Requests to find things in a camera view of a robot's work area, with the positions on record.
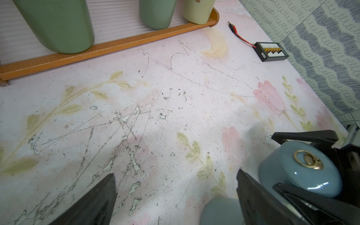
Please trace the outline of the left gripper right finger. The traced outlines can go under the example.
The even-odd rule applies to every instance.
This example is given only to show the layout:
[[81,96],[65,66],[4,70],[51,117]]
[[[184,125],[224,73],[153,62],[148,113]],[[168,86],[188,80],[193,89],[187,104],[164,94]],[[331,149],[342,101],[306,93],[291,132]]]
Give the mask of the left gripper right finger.
[[240,169],[238,198],[246,225],[305,225],[261,184]]

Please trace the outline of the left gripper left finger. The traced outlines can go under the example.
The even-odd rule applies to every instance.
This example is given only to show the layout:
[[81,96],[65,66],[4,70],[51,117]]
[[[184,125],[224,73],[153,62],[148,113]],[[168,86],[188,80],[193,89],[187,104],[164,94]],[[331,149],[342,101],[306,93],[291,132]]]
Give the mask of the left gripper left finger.
[[108,225],[116,201],[116,182],[108,174],[51,225]]

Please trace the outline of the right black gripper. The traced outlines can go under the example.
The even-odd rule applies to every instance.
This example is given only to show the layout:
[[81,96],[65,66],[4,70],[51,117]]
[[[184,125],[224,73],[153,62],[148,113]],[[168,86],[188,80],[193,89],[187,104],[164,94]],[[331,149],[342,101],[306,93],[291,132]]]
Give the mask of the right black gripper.
[[298,187],[277,183],[272,188],[294,207],[310,225],[358,225],[360,223],[360,128],[347,127],[341,148],[331,148],[338,136],[332,130],[275,132],[271,139],[279,144],[288,140],[311,142],[315,148],[331,148],[328,158],[340,172],[343,187],[336,197],[327,198]]

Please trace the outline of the blue canister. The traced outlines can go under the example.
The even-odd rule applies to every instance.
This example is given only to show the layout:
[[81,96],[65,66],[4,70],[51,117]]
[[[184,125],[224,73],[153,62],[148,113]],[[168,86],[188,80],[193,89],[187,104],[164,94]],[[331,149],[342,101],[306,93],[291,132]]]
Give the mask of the blue canister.
[[244,216],[238,199],[215,197],[204,207],[200,225],[243,225]]
[[287,141],[269,155],[259,166],[259,178],[283,204],[288,202],[273,189],[277,183],[329,198],[337,197],[343,188],[335,164],[317,148],[299,141]]

